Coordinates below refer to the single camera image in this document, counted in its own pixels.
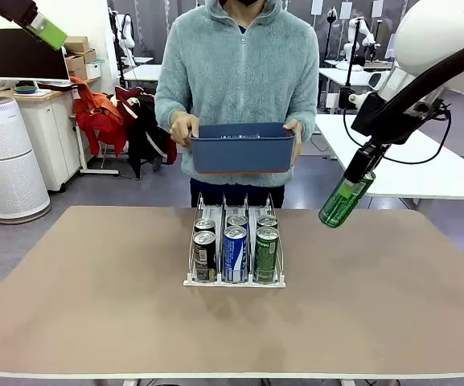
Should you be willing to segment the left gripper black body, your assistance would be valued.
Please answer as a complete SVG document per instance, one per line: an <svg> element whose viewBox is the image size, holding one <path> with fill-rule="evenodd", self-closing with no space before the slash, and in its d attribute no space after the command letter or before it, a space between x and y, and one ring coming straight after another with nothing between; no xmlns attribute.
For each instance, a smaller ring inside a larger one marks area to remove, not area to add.
<svg viewBox="0 0 464 386"><path fill-rule="evenodd" d="M0 0L0 16L21 27L28 27L38 15L33 0Z"/></svg>

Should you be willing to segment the person's right hand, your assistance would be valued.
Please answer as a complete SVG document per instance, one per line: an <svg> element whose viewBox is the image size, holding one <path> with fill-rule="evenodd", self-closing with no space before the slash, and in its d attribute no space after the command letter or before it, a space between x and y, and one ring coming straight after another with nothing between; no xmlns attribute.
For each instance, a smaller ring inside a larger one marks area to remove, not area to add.
<svg viewBox="0 0 464 386"><path fill-rule="evenodd" d="M170 115L170 137L182 147L189 147L191 138L199 136L199 118L176 110Z"/></svg>

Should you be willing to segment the person's left hand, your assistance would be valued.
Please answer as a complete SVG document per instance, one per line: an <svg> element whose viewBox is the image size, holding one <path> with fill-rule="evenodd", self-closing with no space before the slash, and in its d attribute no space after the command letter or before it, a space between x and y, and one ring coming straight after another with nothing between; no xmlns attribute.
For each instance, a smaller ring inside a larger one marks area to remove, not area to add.
<svg viewBox="0 0 464 386"><path fill-rule="evenodd" d="M283 125L283 128L292 132L294 135L294 145L291 158L291 166L294 166L302 151L303 124L295 119L291 119Z"/></svg>

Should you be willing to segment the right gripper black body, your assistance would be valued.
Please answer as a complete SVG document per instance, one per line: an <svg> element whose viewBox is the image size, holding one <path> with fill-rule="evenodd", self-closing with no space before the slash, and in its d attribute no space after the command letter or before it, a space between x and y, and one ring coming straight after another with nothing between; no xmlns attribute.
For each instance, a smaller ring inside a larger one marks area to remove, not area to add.
<svg viewBox="0 0 464 386"><path fill-rule="evenodd" d="M419 117L406 113L400 103L385 101L376 92L367 94L351 128L374 143L402 145L419 128Z"/></svg>

